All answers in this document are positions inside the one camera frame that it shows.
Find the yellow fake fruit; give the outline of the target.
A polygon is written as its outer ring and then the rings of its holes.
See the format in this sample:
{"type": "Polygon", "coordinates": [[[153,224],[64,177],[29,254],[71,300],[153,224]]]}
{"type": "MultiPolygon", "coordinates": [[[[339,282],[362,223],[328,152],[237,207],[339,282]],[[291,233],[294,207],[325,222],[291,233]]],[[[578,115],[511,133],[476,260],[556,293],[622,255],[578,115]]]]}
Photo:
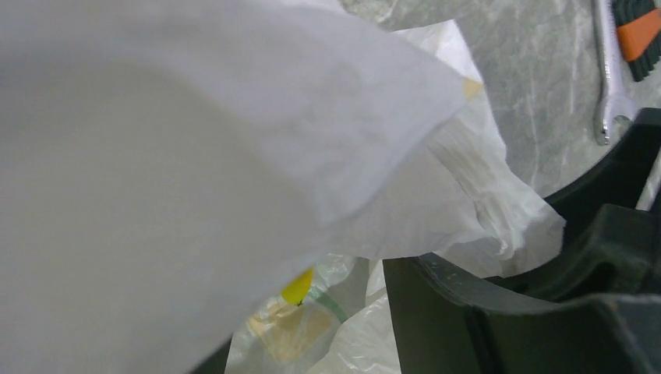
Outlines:
{"type": "Polygon", "coordinates": [[[309,268],[281,290],[280,296],[291,305],[301,305],[311,288],[314,269],[309,268]]]}

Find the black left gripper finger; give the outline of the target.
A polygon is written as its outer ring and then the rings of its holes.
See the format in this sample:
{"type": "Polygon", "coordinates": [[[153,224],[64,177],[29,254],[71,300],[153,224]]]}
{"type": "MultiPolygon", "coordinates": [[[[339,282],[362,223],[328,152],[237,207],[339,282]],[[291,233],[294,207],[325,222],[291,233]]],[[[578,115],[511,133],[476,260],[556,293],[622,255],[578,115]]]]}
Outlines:
{"type": "Polygon", "coordinates": [[[227,339],[221,347],[219,347],[204,362],[201,362],[197,367],[195,367],[195,369],[190,373],[191,374],[225,374],[231,343],[232,343],[232,339],[231,338],[227,339]]]}

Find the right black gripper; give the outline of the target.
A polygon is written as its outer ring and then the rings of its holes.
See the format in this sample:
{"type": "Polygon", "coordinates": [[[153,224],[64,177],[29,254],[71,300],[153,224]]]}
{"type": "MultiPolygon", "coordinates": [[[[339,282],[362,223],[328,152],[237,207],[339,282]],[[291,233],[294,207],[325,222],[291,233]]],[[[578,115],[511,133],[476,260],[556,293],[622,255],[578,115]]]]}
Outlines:
{"type": "Polygon", "coordinates": [[[660,110],[643,108],[546,197],[566,220],[563,247],[534,270],[492,284],[434,254],[385,260],[401,371],[659,372],[660,298],[636,295],[660,293],[660,196],[637,208],[659,150],[660,110]]]}

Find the white plastic bag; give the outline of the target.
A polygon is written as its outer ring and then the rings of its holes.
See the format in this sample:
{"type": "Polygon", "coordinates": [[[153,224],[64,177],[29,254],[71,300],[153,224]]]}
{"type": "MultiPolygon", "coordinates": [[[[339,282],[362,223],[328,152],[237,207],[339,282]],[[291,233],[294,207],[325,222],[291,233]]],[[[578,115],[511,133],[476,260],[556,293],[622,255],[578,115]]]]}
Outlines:
{"type": "Polygon", "coordinates": [[[184,373],[329,254],[558,255],[456,22],[336,1],[1,4],[1,370],[184,373]]]}

